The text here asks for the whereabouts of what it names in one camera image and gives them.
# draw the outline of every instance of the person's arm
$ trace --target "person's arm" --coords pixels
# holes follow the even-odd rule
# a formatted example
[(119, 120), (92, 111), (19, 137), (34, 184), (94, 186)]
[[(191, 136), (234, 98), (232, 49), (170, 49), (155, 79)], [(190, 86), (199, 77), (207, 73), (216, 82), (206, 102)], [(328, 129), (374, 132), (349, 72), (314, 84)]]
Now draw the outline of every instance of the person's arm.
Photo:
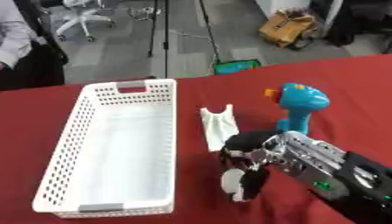
[(13, 0), (0, 0), (0, 32), (0, 70), (13, 68), (32, 49), (32, 30)]

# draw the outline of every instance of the chair wheel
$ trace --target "chair wheel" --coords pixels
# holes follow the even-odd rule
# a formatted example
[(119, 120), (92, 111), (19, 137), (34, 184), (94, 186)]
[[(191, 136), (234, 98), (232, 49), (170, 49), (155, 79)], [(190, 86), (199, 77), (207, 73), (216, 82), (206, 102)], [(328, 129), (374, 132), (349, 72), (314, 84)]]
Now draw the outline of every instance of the chair wheel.
[(87, 41), (88, 41), (88, 42), (94, 42), (94, 41), (96, 41), (96, 38), (93, 37), (93, 36), (88, 36), (88, 37), (87, 37)]
[(58, 38), (59, 38), (59, 41), (60, 41), (60, 42), (65, 42), (65, 41), (67, 41), (67, 38), (66, 38), (66, 36), (64, 36), (64, 35), (59, 35)]
[(116, 22), (115, 21), (110, 21), (108, 23), (108, 28), (115, 28), (116, 27)]

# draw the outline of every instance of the red tablecloth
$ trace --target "red tablecloth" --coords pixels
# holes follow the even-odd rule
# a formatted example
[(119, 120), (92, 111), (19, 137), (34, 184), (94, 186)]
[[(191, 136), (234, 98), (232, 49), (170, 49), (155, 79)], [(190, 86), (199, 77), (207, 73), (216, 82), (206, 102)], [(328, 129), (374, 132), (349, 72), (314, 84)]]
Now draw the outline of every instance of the red tablecloth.
[(0, 94), (0, 223), (351, 223), (295, 180), (273, 171), (262, 194), (231, 204), (219, 184), (216, 155), (207, 152), (200, 107), (234, 104), (241, 130), (271, 129), (284, 112), (263, 97), (285, 82), (311, 85), (331, 99), (311, 117), (311, 137), (392, 165), (392, 56), (267, 66), (227, 76), (178, 80), (175, 210), (150, 217), (61, 220), (34, 213), (32, 199), (81, 86)]

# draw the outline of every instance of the white office chair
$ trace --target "white office chair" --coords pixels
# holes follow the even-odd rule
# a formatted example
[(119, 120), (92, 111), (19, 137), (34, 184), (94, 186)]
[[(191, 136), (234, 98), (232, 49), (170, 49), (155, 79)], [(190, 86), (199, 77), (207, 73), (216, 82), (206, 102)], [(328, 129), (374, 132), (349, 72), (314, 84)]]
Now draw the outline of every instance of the white office chair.
[[(64, 17), (66, 22), (56, 31), (60, 41), (66, 41), (67, 39), (63, 35), (63, 33), (77, 24), (81, 25), (89, 42), (95, 41), (95, 37), (91, 35), (90, 31), (88, 30), (86, 24), (87, 21), (107, 21), (109, 22), (110, 28), (115, 25), (115, 22), (112, 21), (110, 17), (95, 15), (99, 11), (99, 9), (86, 10), (86, 5), (92, 1), (94, 0), (63, 0), (64, 6), (69, 8), (73, 12), (73, 14), (66, 15)], [(97, 3), (102, 7), (101, 0), (98, 0)]]

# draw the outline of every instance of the perforated basket side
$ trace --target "perforated basket side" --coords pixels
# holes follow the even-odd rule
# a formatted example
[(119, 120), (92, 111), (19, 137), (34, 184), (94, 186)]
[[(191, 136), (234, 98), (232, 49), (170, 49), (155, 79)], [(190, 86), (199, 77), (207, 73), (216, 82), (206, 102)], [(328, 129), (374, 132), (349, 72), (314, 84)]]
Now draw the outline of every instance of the perforated basket side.
[(172, 103), (172, 83), (167, 80), (145, 80), (141, 86), (145, 91), (122, 94), (115, 83), (95, 86), (95, 94), (102, 106), (123, 104), (157, 104)]
[(95, 106), (86, 95), (78, 99), (61, 139), (52, 155), (36, 199), (40, 209), (60, 207), (67, 193), (81, 146), (95, 115)]
[(113, 212), (99, 212), (99, 213), (56, 213), (61, 218), (100, 218), (100, 217), (120, 217), (120, 216), (134, 216), (134, 215), (151, 215), (151, 214), (168, 214), (173, 210), (173, 205), (161, 207), (146, 207), (143, 209), (127, 209)]

